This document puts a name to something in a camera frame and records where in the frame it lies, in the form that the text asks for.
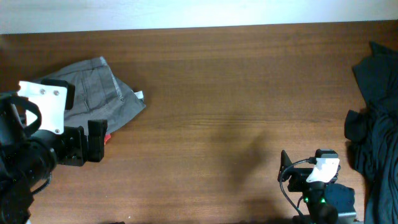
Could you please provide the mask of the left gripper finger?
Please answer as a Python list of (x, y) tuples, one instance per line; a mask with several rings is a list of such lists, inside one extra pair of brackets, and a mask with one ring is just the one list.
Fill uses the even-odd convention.
[(100, 162), (104, 157), (104, 142), (108, 128), (108, 121), (105, 119), (88, 121), (88, 161)]
[(60, 86), (67, 89), (65, 110), (71, 110), (74, 104), (75, 86), (65, 80), (43, 79), (40, 84), (50, 86)]

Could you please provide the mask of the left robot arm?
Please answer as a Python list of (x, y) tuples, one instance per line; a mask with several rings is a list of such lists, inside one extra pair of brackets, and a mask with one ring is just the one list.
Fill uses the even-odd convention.
[(63, 80), (19, 82), (1, 93), (1, 223), (28, 223), (34, 195), (46, 188), (57, 165), (100, 162), (108, 122), (64, 125), (75, 86)]

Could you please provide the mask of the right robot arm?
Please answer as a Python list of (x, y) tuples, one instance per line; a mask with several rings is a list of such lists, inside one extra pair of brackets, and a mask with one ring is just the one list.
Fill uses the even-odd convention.
[(336, 182), (340, 169), (340, 158), (332, 149), (317, 149), (314, 156), (296, 162), (281, 151), (277, 181), (297, 212), (294, 223), (360, 222), (354, 208), (354, 189)]

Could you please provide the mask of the grey shorts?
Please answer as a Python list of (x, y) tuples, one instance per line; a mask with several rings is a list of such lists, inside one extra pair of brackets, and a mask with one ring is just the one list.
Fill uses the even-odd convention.
[(88, 134), (88, 121), (105, 119), (107, 134), (130, 122), (145, 107), (142, 91), (135, 92), (115, 77), (104, 57), (73, 63), (56, 72), (35, 79), (64, 80), (75, 86), (71, 110), (64, 112), (64, 125), (84, 128)]

